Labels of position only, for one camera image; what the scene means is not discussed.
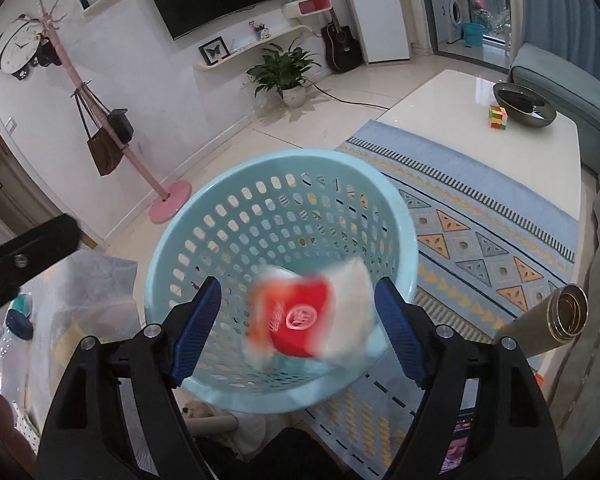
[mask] white circular logo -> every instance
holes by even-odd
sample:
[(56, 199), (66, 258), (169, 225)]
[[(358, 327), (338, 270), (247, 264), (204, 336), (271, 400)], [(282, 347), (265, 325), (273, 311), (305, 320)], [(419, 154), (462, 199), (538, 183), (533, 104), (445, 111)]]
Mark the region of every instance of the white circular logo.
[(286, 314), (286, 327), (290, 330), (307, 330), (318, 321), (318, 311), (311, 305), (296, 305)]

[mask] light switch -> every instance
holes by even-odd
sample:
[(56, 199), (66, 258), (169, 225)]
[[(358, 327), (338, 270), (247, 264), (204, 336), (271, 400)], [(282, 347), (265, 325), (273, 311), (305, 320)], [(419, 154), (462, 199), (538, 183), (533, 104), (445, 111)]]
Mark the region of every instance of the light switch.
[(7, 123), (4, 125), (5, 128), (7, 128), (7, 132), (11, 135), (13, 133), (13, 131), (16, 129), (16, 121), (13, 120), (13, 117), (9, 117), (9, 120), (7, 121)]

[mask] red package label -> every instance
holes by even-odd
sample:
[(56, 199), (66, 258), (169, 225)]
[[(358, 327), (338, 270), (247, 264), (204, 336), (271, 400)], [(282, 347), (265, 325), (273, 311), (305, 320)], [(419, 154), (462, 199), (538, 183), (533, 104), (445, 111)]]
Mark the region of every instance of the red package label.
[(264, 311), (269, 335), (280, 353), (316, 357), (321, 340), (331, 323), (330, 286), (321, 278), (301, 283), (289, 280), (270, 288), (265, 285)]

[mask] butterfly frame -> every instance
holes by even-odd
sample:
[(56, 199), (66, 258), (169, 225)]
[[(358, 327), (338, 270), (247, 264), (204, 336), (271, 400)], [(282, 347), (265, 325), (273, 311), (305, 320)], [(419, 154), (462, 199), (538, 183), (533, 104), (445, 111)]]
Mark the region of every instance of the butterfly frame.
[(218, 36), (214, 40), (199, 46), (198, 49), (209, 66), (215, 65), (221, 59), (229, 56), (229, 49), (224, 44), (222, 36)]

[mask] black acoustic guitar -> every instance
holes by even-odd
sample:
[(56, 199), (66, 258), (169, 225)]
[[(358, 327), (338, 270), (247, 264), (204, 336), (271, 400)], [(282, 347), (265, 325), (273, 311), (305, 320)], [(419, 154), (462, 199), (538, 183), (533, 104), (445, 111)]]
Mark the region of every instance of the black acoustic guitar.
[(333, 9), (329, 12), (332, 21), (322, 28), (327, 65), (334, 72), (348, 72), (359, 67), (363, 62), (360, 42), (353, 37), (347, 25), (340, 26)]

